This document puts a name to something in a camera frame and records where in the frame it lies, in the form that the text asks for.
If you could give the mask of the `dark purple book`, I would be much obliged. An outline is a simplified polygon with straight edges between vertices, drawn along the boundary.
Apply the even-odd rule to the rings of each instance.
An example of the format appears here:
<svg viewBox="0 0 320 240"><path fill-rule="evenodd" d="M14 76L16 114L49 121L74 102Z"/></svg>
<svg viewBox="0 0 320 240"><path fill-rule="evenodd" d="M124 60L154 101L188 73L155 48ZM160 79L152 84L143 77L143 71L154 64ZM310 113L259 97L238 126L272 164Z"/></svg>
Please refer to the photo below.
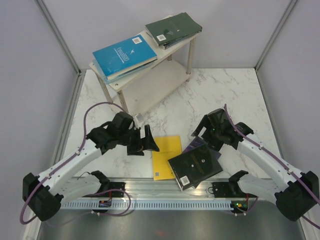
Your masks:
<svg viewBox="0 0 320 240"><path fill-rule="evenodd" d="M218 161L221 154L213 150L200 137L195 137L182 152L181 176L187 177L189 183L181 190L196 189L197 186L210 177L222 172L223 169Z"/></svg>

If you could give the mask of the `bright blue book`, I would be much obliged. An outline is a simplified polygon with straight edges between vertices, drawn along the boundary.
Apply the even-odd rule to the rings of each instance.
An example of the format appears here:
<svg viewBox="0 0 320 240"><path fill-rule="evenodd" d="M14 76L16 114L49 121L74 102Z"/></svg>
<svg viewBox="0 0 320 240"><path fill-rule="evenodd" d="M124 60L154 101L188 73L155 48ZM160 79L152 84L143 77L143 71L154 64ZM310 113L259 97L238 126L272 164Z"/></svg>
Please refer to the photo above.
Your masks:
<svg viewBox="0 0 320 240"><path fill-rule="evenodd" d="M96 50L92 54L107 78L114 78L158 59L157 54L140 34Z"/></svg>

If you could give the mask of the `yellow book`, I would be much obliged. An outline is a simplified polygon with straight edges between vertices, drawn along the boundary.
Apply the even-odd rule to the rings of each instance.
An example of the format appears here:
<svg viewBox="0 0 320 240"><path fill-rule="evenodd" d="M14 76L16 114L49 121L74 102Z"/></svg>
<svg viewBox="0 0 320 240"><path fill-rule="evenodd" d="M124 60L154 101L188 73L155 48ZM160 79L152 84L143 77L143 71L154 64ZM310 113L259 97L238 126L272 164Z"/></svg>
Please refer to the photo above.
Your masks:
<svg viewBox="0 0 320 240"><path fill-rule="evenodd" d="M154 140L159 147L159 152L152 152L153 180L174 179L168 160L182 153L181 137L179 135L157 136Z"/></svg>

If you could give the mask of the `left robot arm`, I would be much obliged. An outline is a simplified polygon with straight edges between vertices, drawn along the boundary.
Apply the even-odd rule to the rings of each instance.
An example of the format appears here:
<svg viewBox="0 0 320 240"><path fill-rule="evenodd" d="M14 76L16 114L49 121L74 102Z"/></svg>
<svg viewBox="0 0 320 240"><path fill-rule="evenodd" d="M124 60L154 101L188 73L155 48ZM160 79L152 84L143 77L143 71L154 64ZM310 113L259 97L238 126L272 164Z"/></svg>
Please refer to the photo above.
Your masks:
<svg viewBox="0 0 320 240"><path fill-rule="evenodd" d="M35 217L45 222L51 219L62 205L80 197L105 197L110 180L99 170L89 173L83 180L69 180L92 161L116 146L126 147L127 155L143 156L145 151L159 152L149 125L141 129L126 112L118 112L111 121L85 132L80 146L69 156L41 173L28 173L22 180L23 209L30 208Z"/></svg>

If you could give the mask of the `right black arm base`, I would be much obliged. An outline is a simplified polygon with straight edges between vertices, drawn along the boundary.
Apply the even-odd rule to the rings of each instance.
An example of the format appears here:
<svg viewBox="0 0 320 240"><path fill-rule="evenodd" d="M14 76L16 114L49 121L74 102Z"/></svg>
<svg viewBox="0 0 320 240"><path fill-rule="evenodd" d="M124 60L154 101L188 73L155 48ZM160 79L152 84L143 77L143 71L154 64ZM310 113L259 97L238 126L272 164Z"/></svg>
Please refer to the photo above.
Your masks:
<svg viewBox="0 0 320 240"><path fill-rule="evenodd" d="M245 193L240 190L237 184L226 181L212 182L208 188L208 192L213 194L216 198L255 198L256 196L250 193Z"/></svg>

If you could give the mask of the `black book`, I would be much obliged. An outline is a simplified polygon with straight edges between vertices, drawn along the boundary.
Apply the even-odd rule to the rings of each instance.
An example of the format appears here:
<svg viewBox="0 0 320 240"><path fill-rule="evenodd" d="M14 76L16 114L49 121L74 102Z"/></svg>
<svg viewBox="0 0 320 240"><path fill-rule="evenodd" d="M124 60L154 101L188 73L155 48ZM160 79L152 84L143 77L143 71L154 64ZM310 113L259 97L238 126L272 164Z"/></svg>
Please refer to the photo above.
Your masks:
<svg viewBox="0 0 320 240"><path fill-rule="evenodd" d="M173 157L168 164L181 191L195 188L202 181L223 171L214 151L206 145Z"/></svg>

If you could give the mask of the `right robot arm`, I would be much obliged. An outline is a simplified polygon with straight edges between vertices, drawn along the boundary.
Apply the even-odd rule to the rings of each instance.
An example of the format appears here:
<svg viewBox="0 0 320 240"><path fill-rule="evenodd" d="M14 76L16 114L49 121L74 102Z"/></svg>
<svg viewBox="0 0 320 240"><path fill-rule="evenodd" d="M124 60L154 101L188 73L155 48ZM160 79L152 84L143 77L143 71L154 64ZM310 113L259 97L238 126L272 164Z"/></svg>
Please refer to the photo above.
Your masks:
<svg viewBox="0 0 320 240"><path fill-rule="evenodd" d="M201 138L216 151L229 145L255 162L269 180L254 177L241 170L229 178L228 191L234 197L252 194L272 204L290 221L297 221L320 203L318 176L294 167L268 150L245 123L234 123L226 107L203 116L191 134L204 130Z"/></svg>

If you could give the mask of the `light blue cat book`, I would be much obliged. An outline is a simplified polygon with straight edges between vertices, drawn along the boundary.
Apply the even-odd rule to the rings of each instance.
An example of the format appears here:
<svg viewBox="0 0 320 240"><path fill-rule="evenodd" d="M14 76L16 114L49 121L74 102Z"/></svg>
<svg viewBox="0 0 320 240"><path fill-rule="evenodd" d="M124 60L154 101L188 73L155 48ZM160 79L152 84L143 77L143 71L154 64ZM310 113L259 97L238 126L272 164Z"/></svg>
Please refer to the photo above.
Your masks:
<svg viewBox="0 0 320 240"><path fill-rule="evenodd" d="M100 65L98 64L98 62L97 62L95 59L92 61L92 64L93 64L93 66L96 68L98 75L102 78L102 80L103 80L106 84L115 82L115 81L117 81L118 79L120 79L120 78L118 78L118 79L116 79L115 81L108 81L108 79L113 79L113 78L112 78L112 77L106 77L106 76L105 76L105 74L103 73Z"/></svg>

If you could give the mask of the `dark green book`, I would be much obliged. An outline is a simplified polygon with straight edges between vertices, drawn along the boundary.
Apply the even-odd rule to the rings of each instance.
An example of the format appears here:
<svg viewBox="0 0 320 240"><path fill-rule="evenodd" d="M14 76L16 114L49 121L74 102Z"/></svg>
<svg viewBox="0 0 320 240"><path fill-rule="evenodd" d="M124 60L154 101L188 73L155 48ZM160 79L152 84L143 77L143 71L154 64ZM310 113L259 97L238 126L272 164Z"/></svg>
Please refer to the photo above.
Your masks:
<svg viewBox="0 0 320 240"><path fill-rule="evenodd" d="M181 12L146 24L145 29L158 46L165 46L198 34L203 27L195 22L188 13Z"/></svg>

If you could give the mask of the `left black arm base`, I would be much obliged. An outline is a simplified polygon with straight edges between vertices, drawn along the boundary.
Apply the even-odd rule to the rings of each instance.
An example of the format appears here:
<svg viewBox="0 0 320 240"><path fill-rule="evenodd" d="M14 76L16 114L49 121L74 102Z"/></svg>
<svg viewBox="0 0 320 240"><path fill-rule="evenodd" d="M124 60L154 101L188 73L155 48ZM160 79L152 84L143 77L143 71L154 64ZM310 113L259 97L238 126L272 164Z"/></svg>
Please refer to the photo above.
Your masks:
<svg viewBox="0 0 320 240"><path fill-rule="evenodd" d="M125 182L119 182L119 181L111 181L107 185L103 185L99 190L98 193L102 193L108 190L113 190L110 192L106 192L104 194L99 195L99 198L108 198L108 199L113 199L113 198L122 198L125 194L121 191L116 191L116 190L123 190L125 191L126 188L126 183Z"/></svg>

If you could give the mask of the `dark blue Wuthering Heights book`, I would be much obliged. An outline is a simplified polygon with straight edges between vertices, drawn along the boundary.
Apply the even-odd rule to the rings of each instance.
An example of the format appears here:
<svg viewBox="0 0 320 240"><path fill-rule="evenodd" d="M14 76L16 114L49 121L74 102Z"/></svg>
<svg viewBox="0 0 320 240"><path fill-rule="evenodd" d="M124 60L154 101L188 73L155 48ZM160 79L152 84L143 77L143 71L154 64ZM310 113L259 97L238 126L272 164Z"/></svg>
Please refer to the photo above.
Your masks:
<svg viewBox="0 0 320 240"><path fill-rule="evenodd" d="M185 40L185 39L187 39L187 38L189 38L189 37L193 37L193 36L195 35L195 34L191 34L191 35L188 35L188 36L181 37L181 38L178 38L178 39L176 39L176 40L173 40L172 42L159 45L159 44L157 43L157 41L154 39L154 37L149 33L148 30L146 30L146 34L147 34L149 37L151 37L151 39L157 44L157 46L158 46L158 47L161 47L163 50L166 50L166 49L168 49L169 47L174 46L175 44L177 44L177 43L179 43L179 42L181 42L181 41L183 41L183 40Z"/></svg>

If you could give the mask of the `pale green book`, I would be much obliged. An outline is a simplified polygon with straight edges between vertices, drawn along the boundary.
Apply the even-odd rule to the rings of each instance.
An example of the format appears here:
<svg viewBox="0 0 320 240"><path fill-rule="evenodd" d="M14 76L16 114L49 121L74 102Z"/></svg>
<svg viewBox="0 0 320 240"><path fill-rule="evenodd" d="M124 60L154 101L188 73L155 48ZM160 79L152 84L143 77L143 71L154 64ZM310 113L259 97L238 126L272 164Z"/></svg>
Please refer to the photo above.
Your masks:
<svg viewBox="0 0 320 240"><path fill-rule="evenodd" d="M116 77L113 78L113 79L109 79L109 78L108 78L108 81L112 82L112 81L115 81L115 80L117 80L117 79L119 79L119 78L122 78L122 77L124 77L124 76L126 76L126 75L128 75L128 74L131 74L131 73L133 73L133 72L135 72L135 71L142 70L142 69L148 67L149 65L153 64L153 62L155 62L155 61L156 61L156 60L152 60L151 62L145 63L145 64L143 64L143 65L141 65L141 66L139 66L139 67L136 67L136 68L134 68L134 69L132 69L132 70L129 70L129 71L127 71L127 72L124 72L124 73L116 76Z"/></svg>

